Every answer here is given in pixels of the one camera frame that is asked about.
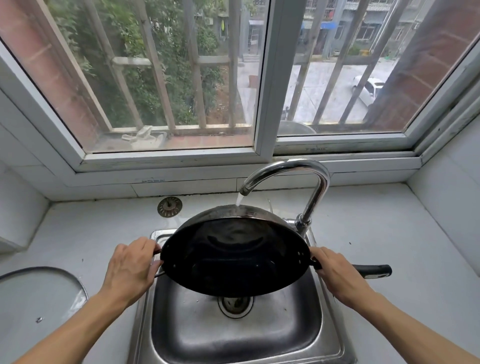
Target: chrome faucet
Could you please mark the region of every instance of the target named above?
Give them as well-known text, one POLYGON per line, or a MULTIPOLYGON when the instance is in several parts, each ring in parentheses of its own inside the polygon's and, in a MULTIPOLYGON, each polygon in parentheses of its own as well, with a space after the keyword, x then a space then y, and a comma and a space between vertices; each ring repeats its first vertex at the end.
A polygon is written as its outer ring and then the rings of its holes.
POLYGON ((318 177, 318 184, 310 197, 310 200, 305 207, 303 213, 297 216, 295 220, 295 227, 298 233, 304 238, 310 226, 312 219, 312 212, 325 195, 328 186, 330 185, 330 174, 327 168, 320 162, 311 159, 289 159, 280 162, 269 164, 266 167, 252 173, 242 184, 240 194, 247 196, 260 183, 265 181, 268 177, 275 176, 279 173, 289 170, 308 170, 313 172, 318 177))

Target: forearm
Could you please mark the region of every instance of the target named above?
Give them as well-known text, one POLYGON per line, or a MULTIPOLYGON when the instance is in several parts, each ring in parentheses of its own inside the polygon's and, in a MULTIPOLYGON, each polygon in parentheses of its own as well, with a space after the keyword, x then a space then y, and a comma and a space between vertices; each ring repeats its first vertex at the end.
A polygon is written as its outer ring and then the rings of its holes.
POLYGON ((480 359, 410 317, 380 294, 358 312, 408 364, 480 364, 480 359))
POLYGON ((77 364, 124 307, 99 293, 14 364, 77 364))

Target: hand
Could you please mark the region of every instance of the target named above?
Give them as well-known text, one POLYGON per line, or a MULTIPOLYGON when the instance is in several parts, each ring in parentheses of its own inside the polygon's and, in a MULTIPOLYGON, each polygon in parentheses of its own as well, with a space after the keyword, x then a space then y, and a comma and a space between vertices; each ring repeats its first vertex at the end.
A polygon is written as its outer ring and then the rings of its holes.
POLYGON ((130 245, 119 244, 108 263, 100 294, 114 300, 124 309, 134 304, 153 284, 161 260, 152 262, 160 246, 140 237, 130 245))
POLYGON ((318 275, 341 303, 359 311, 376 297, 377 293, 342 254, 325 247, 310 247, 310 253, 322 265, 318 275))

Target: sink rim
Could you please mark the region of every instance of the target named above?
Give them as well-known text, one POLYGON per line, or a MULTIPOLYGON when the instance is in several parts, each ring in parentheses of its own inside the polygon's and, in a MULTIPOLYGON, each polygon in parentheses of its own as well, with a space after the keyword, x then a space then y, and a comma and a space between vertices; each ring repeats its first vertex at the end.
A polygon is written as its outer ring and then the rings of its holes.
MULTIPOLYGON (((172 234, 176 229, 157 230, 150 236, 157 240, 161 236, 172 234)), ((309 246, 316 246, 312 231, 306 234, 309 246)), ((315 273, 313 267, 309 268, 315 283, 315 288, 320 301, 321 325, 319 333, 310 345, 296 351, 279 355, 243 361, 243 364, 273 364, 273 363, 329 363, 348 364, 356 362, 353 347, 348 339, 343 316, 338 304, 333 300, 332 294, 326 289, 325 284, 315 273)), ((151 337, 152 308, 155 294, 155 283, 140 298, 132 330, 130 350, 127 364, 170 364, 155 350, 151 337)))

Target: person's left arm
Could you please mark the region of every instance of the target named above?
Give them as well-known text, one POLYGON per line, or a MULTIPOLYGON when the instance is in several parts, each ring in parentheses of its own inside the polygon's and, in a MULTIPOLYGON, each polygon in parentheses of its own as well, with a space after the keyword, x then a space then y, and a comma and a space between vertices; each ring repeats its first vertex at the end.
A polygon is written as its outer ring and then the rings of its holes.
POLYGON ((67 322, 13 364, 81 363, 117 317, 152 285, 161 261, 152 263, 158 245, 141 237, 115 248, 100 291, 67 322))

